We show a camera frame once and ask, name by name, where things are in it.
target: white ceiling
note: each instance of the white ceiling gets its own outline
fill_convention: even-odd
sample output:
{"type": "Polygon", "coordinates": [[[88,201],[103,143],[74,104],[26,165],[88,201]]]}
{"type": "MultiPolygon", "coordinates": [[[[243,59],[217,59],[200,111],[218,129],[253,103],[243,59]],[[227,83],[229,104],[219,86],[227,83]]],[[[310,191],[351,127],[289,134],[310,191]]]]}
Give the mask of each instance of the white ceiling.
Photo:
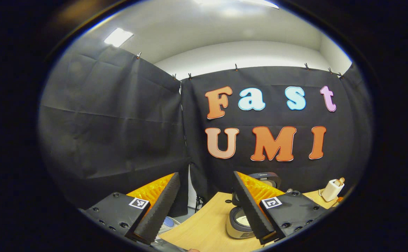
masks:
{"type": "Polygon", "coordinates": [[[94,29],[103,40],[117,27],[134,35],[120,47],[153,64],[188,50],[235,41],[275,41],[319,51],[322,33],[288,11],[240,1],[147,0],[94,29]]]}

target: table surface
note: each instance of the table surface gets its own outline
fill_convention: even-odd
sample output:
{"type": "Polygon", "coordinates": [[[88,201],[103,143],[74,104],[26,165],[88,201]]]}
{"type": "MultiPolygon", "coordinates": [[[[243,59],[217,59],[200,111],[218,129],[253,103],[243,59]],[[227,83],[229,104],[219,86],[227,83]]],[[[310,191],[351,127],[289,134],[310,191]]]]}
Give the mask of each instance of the table surface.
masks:
{"type": "MultiPolygon", "coordinates": [[[[337,200],[336,197],[332,201],[326,202],[319,196],[318,191],[303,193],[303,195],[312,198],[314,202],[326,209],[330,208],[337,200]]],[[[217,193],[198,212],[172,230],[161,234],[160,238],[177,247],[187,250],[197,249],[200,252],[222,250],[251,252],[273,243],[261,245],[255,237],[247,239],[230,237],[226,232],[226,222],[229,212],[235,206],[232,203],[226,203],[226,200],[231,200],[231,194],[217,193]]]]}

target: screw hole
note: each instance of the screw hole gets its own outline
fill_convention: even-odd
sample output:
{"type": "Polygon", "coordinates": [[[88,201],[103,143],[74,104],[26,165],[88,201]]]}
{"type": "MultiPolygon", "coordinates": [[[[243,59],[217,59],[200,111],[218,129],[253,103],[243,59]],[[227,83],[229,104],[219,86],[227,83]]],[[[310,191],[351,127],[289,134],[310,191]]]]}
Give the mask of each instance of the screw hole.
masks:
{"type": "Polygon", "coordinates": [[[128,225],[127,223],[124,223],[124,222],[121,222],[121,223],[120,223],[120,226],[121,226],[122,228],[129,228],[129,225],[128,225]]]}

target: letter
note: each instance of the letter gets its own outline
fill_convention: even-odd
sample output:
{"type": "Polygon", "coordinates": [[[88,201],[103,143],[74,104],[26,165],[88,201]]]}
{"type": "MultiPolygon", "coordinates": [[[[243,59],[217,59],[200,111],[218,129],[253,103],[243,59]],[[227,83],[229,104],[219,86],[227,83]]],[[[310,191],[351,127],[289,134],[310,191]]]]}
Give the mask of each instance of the letter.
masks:
{"type": "Polygon", "coordinates": [[[263,93],[258,88],[246,88],[240,92],[242,97],[238,102],[238,107],[242,110],[262,110],[266,107],[266,103],[263,102],[263,93]]]}
{"type": "Polygon", "coordinates": [[[306,106],[306,101],[303,96],[305,92],[301,87],[289,86],[285,89],[285,96],[289,99],[286,105],[290,110],[303,110],[306,106]]]}
{"type": "Polygon", "coordinates": [[[313,150],[311,151],[310,159],[319,159],[322,158],[324,153],[322,152],[322,145],[324,143],[324,134],[327,132],[327,129],[324,126],[316,126],[311,129],[314,135],[313,150]]]}
{"type": "Polygon", "coordinates": [[[252,161],[263,161],[265,156],[263,155],[263,149],[268,155],[268,159],[272,160],[279,151],[277,161],[292,161],[294,156],[292,155],[292,142],[294,140],[294,134],[296,128],[287,126],[283,127],[274,140],[271,131],[268,127],[255,127],[252,132],[256,135],[255,152],[250,157],[252,161]]]}
{"type": "Polygon", "coordinates": [[[328,86],[324,86],[321,90],[320,93],[324,95],[325,99],[325,106],[330,112],[335,112],[336,110],[336,105],[333,104],[332,102],[332,96],[333,92],[329,90],[328,86]]]}
{"type": "Polygon", "coordinates": [[[227,99],[227,95],[231,95],[232,90],[229,86],[219,88],[213,91],[209,91],[205,93],[205,96],[208,99],[208,115],[207,119],[215,119],[215,118],[220,118],[224,116],[224,111],[221,110],[220,105],[222,105],[224,108],[226,108],[229,104],[229,101],[227,99]]]}
{"type": "Polygon", "coordinates": [[[239,133],[239,129],[227,128],[224,133],[227,134],[227,150],[222,152],[218,148],[218,135],[221,130],[218,128],[207,128],[205,133],[207,133],[207,149],[208,152],[216,157],[222,159],[231,158],[235,154],[236,149],[236,135],[239,133]]]}

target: black curtain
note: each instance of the black curtain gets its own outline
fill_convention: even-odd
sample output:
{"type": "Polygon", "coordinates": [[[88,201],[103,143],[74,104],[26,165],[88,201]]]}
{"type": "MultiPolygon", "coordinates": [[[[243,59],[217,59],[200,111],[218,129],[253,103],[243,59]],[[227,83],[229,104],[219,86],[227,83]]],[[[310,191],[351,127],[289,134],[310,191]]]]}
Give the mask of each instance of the black curtain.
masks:
{"type": "Polygon", "coordinates": [[[250,67],[238,71],[224,70],[199,75],[182,81],[182,103],[187,147],[191,156],[191,180],[198,196],[208,201],[217,191],[231,193],[231,174],[276,172],[282,178],[281,190],[293,188],[302,192],[325,188],[331,179],[345,177],[346,186],[340,196],[356,184],[364,169],[371,143],[371,107],[361,76],[352,67],[340,79],[322,70],[300,67],[250,67]],[[209,120],[206,92],[231,87],[225,115],[209,120]],[[305,91],[306,107],[290,110],[284,91],[289,86],[305,91]],[[333,92],[335,112],[330,112],[320,93],[327,86],[333,92]],[[263,110],[244,111],[238,107],[240,91],[258,88],[263,93],[263,110]],[[274,138],[285,126],[297,129],[292,154],[288,162],[252,161],[255,150],[256,126],[266,126],[274,138]],[[320,159],[311,160],[315,126],[324,126],[323,152],[320,159]],[[218,147],[227,149],[226,128],[238,128],[236,153],[229,159],[213,157],[207,150],[205,129],[219,128],[218,147]]]}
{"type": "Polygon", "coordinates": [[[180,82],[126,50],[82,36],[49,75],[39,111],[47,169],[75,206],[128,193],[173,172],[169,216],[187,213],[180,82]]]}

